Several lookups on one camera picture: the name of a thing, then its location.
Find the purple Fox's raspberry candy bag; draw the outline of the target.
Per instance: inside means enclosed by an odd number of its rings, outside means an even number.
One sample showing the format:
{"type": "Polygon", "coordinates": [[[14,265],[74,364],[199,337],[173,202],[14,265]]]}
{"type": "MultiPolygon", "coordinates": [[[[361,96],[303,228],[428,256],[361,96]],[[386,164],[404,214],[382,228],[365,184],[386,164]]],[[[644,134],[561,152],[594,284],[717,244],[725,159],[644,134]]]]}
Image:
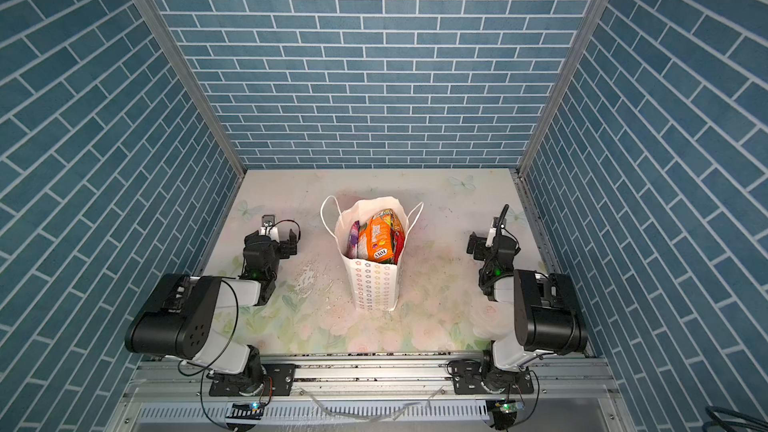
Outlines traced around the purple Fox's raspberry candy bag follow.
{"type": "Polygon", "coordinates": [[[359,228],[360,228],[359,221],[353,222],[350,227],[347,246],[346,246],[346,252],[345,252],[345,255],[347,258],[355,259],[357,257],[358,243],[359,243],[359,228]]]}

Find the white patterned paper bag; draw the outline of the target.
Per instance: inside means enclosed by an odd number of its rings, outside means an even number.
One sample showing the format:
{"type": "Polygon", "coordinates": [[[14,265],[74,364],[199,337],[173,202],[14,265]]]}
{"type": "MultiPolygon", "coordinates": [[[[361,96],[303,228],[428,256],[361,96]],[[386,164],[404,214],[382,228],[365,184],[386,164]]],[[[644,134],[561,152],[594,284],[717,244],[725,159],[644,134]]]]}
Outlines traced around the white patterned paper bag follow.
{"type": "Polygon", "coordinates": [[[336,249],[340,254],[349,279],[353,302],[360,310],[374,311],[395,309],[399,293],[399,272],[402,268],[404,250],[407,240],[415,227],[424,204],[418,203],[410,212],[406,212],[400,201],[394,197],[379,197],[362,199],[351,208],[342,210],[337,198],[333,195],[326,197],[320,206],[324,210],[332,204],[338,212],[336,223],[331,226],[323,223],[328,233],[333,237],[336,249]],[[399,217],[405,230],[405,246],[397,265],[380,264],[356,257],[347,258],[345,255],[348,235],[353,222],[360,225],[367,222],[375,213],[391,208],[399,217]]]}

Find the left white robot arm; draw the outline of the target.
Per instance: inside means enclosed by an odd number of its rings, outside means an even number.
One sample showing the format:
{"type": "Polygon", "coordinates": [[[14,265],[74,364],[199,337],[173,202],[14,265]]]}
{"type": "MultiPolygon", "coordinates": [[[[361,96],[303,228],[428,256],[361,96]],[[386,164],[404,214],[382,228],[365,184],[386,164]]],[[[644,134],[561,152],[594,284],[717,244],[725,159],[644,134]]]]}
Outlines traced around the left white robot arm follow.
{"type": "Polygon", "coordinates": [[[244,238],[243,264],[236,278],[166,274],[128,327],[126,349],[135,354],[172,356],[210,380],[212,397],[256,397],[258,407],[288,396],[296,367],[265,365],[257,347],[237,342],[234,333],[213,329],[218,311],[240,319],[243,307],[265,306],[276,288],[280,261],[297,253],[301,231],[279,238],[270,221],[244,238]]]}

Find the orange Fox's fruits candy bag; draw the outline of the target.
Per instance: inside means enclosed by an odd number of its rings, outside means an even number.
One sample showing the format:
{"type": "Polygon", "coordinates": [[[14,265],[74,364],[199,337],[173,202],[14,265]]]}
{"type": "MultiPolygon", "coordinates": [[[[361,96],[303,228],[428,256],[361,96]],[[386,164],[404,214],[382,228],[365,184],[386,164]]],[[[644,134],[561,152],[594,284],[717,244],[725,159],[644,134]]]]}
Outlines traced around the orange Fox's fruits candy bag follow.
{"type": "Polygon", "coordinates": [[[357,257],[380,264],[393,264],[393,232],[405,230],[398,215],[391,209],[375,213],[360,225],[357,257]]]}

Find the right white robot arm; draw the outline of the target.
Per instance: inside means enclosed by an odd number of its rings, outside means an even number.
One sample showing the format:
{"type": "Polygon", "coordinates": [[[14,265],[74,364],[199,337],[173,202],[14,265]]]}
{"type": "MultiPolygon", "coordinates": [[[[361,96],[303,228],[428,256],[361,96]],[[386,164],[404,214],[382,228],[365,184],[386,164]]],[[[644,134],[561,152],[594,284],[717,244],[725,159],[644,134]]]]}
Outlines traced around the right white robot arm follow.
{"type": "Polygon", "coordinates": [[[482,263],[478,286],[490,303],[512,308],[513,330],[490,342],[475,379],[490,393],[533,391],[528,366],[548,356],[583,353],[588,331],[572,279],[518,269],[517,239],[499,227],[471,233],[467,253],[482,263]]]}

